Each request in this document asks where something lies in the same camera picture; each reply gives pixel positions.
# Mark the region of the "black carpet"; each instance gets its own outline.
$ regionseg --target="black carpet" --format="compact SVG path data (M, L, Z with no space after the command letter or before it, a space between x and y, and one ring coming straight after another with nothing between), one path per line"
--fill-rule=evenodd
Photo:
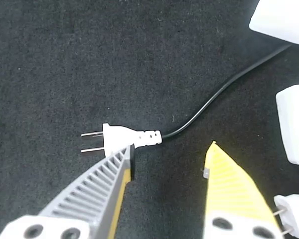
M0 0L0 232L103 158L103 122L168 132L231 74L284 44L248 28L257 0ZM136 151L116 238L201 238L212 140L267 202L299 193L275 94L299 83L293 46L226 90L184 133Z

